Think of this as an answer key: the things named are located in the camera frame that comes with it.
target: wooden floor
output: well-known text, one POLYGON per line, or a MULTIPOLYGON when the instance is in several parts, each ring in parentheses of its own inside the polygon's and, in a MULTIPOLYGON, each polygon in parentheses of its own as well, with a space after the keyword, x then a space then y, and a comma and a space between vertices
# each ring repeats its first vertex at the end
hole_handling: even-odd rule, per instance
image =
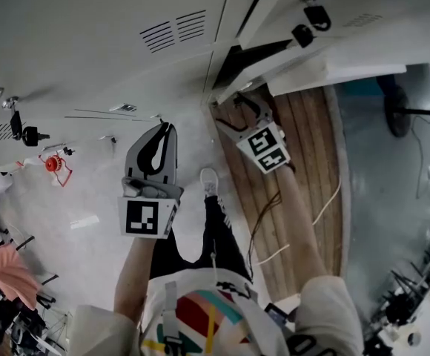
MULTIPOLYGON (((246 95, 253 100, 264 99, 271 106, 275 120, 285 132, 305 204, 315 218, 339 184, 334 135, 323 90, 315 88, 273 98, 267 91, 258 89, 246 95)), ((214 119, 231 122, 239 128, 254 121, 252 112, 245 105, 236 106, 233 100, 213 107, 212 116, 214 119)), ((263 175, 223 132, 219 132, 219 138, 248 226, 253 231, 259 212, 279 190, 276 174, 263 175)), ((272 208, 264 216, 255 236, 254 245, 260 260, 268 258, 288 243, 286 231, 295 223, 285 225, 281 210, 280 205, 272 208)), ((315 225, 315 232, 327 269, 338 275, 342 259, 340 193, 315 225)), ((274 302, 297 293, 291 265, 288 249, 261 265, 274 302)))

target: sleeve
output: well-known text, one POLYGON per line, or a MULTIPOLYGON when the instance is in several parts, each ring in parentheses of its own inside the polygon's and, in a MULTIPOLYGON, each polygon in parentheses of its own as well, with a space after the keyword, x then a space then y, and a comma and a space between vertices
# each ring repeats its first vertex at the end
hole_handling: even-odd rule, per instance
POLYGON ((79 306, 71 323, 68 356, 139 356, 139 333, 124 315, 79 306))
POLYGON ((318 343, 338 355, 363 353, 363 336, 357 310, 342 278, 321 276, 301 291, 296 333, 315 336, 318 343))

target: white t-shirt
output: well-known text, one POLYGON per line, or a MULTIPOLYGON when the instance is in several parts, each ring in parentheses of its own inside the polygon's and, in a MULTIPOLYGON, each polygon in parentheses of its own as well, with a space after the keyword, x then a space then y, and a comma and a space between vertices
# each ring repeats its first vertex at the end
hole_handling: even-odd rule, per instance
MULTIPOLYGON (((212 269, 184 270, 150 281, 143 333, 123 315, 79 306, 69 355, 164 355, 164 286, 171 280, 176 281, 176 319, 187 355, 289 355, 281 328, 248 296, 247 281, 225 269, 217 269, 217 282, 212 269)), ((341 278, 317 277, 305 284, 296 333, 315 336, 337 355, 362 354, 360 322, 341 278)))

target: black pants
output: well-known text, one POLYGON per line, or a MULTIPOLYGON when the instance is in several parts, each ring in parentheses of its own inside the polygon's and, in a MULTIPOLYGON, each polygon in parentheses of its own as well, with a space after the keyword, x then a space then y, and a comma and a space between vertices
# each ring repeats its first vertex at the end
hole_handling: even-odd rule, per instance
POLYGON ((212 268, 211 254, 216 254, 217 268, 240 274, 250 280, 245 261, 231 231, 231 225, 218 203, 218 197, 205 199, 207 219, 203 233, 202 255, 195 263, 180 257, 173 232, 166 240, 159 239, 154 246, 149 279, 173 274, 185 269, 212 268))

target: white sneaker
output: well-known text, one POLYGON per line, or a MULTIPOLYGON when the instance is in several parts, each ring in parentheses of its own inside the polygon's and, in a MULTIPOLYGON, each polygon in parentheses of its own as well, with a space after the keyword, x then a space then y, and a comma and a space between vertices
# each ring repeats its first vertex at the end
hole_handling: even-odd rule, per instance
POLYGON ((202 183, 205 197, 215 197, 218 195, 218 176, 212 168, 203 168, 200 171, 200 183, 202 183))

